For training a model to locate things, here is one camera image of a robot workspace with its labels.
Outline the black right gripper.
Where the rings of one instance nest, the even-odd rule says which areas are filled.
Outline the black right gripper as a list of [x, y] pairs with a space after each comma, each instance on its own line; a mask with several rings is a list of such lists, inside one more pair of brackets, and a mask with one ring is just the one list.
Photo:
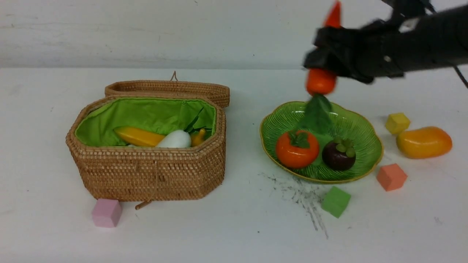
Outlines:
[[303, 67], [328, 70], [338, 77], [371, 84], [377, 76], [365, 75], [358, 70], [357, 59], [364, 58], [364, 51], [369, 50], [365, 41], [387, 33], [398, 32], [403, 21], [403, 19], [376, 19], [361, 28], [342, 26], [318, 28], [313, 40], [315, 48], [306, 53]]

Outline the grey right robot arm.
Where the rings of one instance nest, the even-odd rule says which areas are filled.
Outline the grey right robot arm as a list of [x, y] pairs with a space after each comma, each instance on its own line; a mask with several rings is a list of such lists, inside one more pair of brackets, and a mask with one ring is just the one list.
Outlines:
[[371, 84], [379, 77], [467, 64], [467, 5], [437, 12], [428, 0], [385, 3], [393, 9], [388, 20], [361, 28], [318, 29], [303, 66]]

